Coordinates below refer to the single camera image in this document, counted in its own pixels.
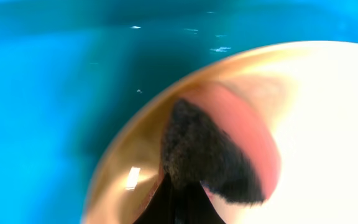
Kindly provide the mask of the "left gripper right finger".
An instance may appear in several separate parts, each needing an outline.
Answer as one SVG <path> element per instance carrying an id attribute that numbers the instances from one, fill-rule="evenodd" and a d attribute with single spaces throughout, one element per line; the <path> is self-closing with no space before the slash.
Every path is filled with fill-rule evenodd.
<path id="1" fill-rule="evenodd" d="M 185 188 L 185 224 L 226 224 L 200 183 Z"/>

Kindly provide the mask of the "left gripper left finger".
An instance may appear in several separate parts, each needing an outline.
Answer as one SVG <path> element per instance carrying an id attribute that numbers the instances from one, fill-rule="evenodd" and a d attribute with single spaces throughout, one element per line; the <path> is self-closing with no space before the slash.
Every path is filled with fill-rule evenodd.
<path id="1" fill-rule="evenodd" d="M 164 175 L 145 210 L 134 224 L 174 224 L 175 223 L 175 196 L 174 189 L 168 174 Z"/>

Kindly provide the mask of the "pink green sponge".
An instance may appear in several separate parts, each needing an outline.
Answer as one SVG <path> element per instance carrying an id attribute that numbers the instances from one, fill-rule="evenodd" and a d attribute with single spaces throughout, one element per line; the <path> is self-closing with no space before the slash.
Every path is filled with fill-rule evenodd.
<path id="1" fill-rule="evenodd" d="M 268 200 L 281 166 L 263 119 L 217 83 L 178 95 L 162 134 L 161 161 L 177 190 L 199 183 L 233 203 Z"/>

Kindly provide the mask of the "yellow plate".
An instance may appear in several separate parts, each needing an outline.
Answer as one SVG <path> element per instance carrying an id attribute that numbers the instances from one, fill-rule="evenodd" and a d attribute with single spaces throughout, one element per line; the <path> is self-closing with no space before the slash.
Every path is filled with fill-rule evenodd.
<path id="1" fill-rule="evenodd" d="M 204 191 L 225 223 L 358 223 L 358 44 L 306 41 L 234 55 L 194 72 L 144 106 L 98 164 L 83 223 L 134 223 L 161 184 L 162 134 L 180 93 L 225 86 L 263 119 L 280 177 L 262 203 Z M 185 223 L 185 188 L 175 223 Z"/>

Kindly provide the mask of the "teal plastic tray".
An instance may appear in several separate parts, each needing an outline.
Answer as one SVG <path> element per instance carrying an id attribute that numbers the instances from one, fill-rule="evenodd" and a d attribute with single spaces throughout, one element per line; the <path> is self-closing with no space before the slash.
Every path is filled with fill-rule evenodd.
<path id="1" fill-rule="evenodd" d="M 148 100 L 299 40 L 358 42 L 358 0 L 0 1 L 0 223 L 79 223 L 99 158 Z"/>

